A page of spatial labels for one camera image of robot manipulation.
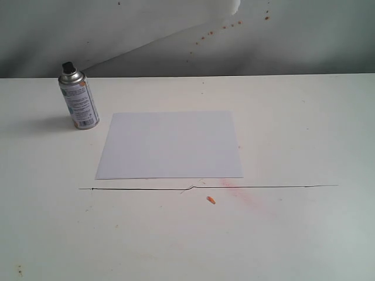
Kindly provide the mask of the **silver spray can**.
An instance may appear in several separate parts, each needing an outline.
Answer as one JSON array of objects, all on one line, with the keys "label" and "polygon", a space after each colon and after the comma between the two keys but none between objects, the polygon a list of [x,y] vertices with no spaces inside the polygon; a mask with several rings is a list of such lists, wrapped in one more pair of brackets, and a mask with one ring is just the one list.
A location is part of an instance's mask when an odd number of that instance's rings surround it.
[{"label": "silver spray can", "polygon": [[100,118],[87,76],[68,61],[62,64],[58,82],[74,126],[86,130],[98,125]]}]

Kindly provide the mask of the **small orange crumb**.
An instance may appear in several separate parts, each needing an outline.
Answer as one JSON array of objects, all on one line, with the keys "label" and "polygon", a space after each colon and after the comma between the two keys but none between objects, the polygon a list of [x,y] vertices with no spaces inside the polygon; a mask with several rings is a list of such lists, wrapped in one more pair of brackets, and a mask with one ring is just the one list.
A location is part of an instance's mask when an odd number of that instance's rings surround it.
[{"label": "small orange crumb", "polygon": [[206,199],[207,199],[207,201],[210,202],[211,204],[215,204],[215,203],[216,203],[215,200],[214,200],[212,197],[210,197],[210,196],[207,196]]}]

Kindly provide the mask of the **white paper sheet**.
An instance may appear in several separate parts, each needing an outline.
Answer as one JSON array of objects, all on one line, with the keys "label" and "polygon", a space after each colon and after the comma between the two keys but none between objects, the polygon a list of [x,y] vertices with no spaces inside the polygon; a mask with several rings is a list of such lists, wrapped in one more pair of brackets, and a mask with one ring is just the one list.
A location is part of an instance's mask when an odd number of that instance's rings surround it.
[{"label": "white paper sheet", "polygon": [[96,178],[241,178],[229,111],[125,112],[112,116]]}]

